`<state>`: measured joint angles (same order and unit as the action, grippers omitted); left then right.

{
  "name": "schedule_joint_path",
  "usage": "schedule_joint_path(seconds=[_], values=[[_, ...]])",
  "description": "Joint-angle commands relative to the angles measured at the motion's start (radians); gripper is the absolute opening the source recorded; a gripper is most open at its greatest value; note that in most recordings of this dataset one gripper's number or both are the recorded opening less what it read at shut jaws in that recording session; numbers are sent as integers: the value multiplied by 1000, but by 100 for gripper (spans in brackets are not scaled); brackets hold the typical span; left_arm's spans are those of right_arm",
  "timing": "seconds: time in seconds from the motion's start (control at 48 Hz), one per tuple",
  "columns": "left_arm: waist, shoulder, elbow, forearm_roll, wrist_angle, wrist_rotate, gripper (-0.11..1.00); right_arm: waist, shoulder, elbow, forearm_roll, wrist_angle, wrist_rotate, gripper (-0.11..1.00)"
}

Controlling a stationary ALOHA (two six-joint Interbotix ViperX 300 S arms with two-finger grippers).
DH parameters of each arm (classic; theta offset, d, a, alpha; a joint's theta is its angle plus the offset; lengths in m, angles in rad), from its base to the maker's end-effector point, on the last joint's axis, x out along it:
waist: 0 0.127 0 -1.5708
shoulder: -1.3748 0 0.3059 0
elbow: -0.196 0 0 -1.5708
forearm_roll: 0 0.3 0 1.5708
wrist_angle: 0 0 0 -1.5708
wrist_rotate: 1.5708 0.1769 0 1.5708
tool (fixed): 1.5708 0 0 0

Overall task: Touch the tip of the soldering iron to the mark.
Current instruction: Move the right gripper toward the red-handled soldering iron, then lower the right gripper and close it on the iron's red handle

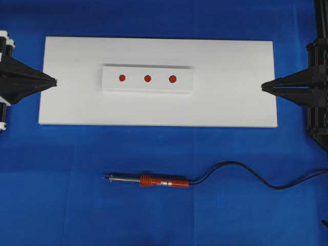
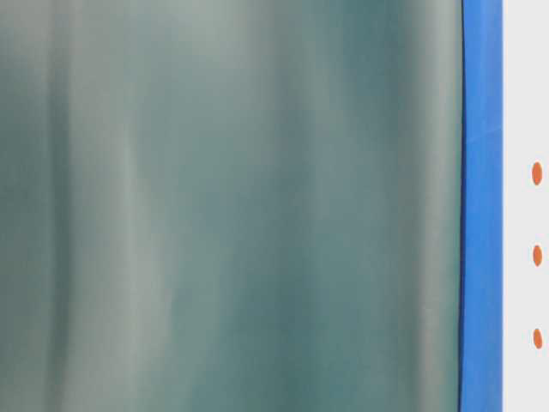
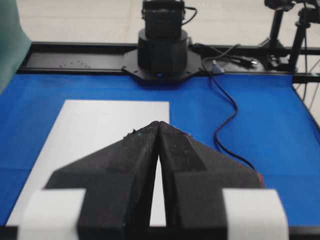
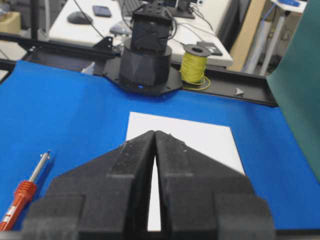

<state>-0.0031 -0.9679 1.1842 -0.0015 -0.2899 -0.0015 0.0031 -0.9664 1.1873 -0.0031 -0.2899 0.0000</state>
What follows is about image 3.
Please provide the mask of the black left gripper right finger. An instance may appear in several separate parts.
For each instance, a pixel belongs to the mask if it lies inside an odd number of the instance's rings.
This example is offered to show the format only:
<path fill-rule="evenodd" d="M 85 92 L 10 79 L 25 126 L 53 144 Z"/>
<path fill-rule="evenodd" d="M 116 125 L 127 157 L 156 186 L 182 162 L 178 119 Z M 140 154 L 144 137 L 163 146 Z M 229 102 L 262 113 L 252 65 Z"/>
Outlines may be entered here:
<path fill-rule="evenodd" d="M 183 240 L 226 240 L 222 190 L 263 189 L 259 174 L 165 122 L 159 124 L 166 224 Z"/>

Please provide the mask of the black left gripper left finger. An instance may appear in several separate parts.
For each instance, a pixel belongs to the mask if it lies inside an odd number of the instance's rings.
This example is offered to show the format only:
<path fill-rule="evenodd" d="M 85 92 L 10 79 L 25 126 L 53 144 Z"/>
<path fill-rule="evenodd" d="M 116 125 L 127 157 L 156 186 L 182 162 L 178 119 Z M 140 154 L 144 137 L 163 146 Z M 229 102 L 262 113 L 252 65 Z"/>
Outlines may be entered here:
<path fill-rule="evenodd" d="M 46 189 L 85 189 L 81 240 L 130 240 L 150 225 L 159 122 L 55 170 Z"/>

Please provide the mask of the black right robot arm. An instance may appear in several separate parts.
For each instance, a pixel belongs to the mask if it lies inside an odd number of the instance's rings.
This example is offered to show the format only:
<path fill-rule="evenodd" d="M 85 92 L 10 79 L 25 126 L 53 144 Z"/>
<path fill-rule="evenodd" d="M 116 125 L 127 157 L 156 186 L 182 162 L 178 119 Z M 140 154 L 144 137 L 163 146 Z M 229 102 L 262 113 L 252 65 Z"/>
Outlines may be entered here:
<path fill-rule="evenodd" d="M 201 56 L 189 48 L 182 0 L 144 0 L 144 28 L 135 50 L 124 54 L 122 70 L 143 85 L 177 85 L 202 70 Z"/>

